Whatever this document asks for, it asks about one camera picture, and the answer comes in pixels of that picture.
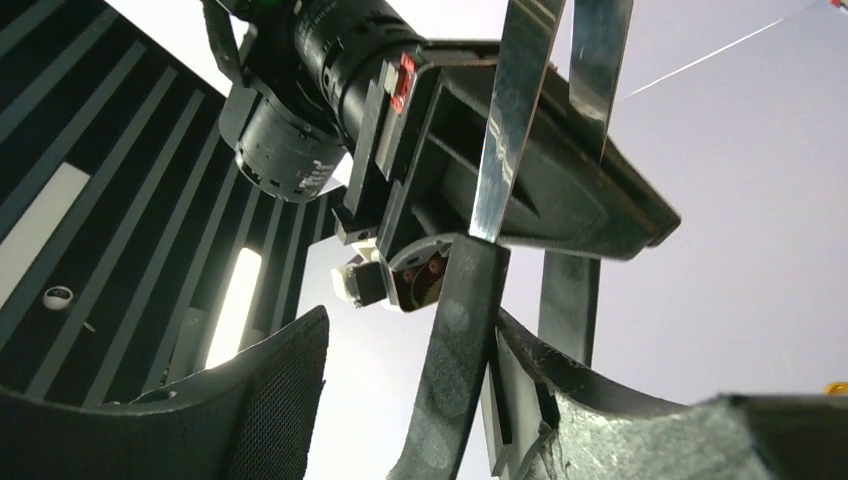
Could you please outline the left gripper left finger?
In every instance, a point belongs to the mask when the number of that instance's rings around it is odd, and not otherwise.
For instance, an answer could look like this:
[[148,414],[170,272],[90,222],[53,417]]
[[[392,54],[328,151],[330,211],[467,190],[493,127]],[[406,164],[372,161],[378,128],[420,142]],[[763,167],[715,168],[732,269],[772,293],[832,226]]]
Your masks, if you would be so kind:
[[124,404],[1,393],[5,479],[301,479],[323,388],[316,307],[231,360]]

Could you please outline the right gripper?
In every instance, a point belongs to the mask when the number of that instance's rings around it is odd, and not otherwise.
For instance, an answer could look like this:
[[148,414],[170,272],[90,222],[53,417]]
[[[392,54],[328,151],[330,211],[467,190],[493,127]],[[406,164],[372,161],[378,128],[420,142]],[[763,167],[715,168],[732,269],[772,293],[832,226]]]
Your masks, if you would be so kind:
[[[388,297],[413,312],[439,297],[450,248],[467,231],[498,45],[392,42],[333,51],[333,109],[354,168],[338,233],[383,266]],[[569,86],[548,72],[501,240],[628,260],[661,244],[679,215],[613,144],[596,158]]]

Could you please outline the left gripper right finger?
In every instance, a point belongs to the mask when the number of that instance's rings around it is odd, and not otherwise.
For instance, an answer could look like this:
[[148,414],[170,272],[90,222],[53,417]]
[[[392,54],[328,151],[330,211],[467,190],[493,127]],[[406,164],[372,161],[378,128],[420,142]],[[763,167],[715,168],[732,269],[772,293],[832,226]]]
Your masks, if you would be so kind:
[[843,396],[721,395],[686,406],[612,381],[501,312],[483,393],[499,479],[843,479]]

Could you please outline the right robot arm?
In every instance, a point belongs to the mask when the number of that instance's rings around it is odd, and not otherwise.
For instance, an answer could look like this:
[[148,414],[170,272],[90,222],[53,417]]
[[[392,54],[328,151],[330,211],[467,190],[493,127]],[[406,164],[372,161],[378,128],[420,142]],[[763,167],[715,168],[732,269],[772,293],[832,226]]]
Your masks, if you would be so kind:
[[341,297],[435,303],[455,237],[628,260],[679,215],[608,136],[632,5],[579,1],[568,78],[560,1],[513,1],[497,41],[429,40],[385,1],[207,1],[232,83],[219,129],[242,174],[286,202],[354,165],[333,209],[362,263]]

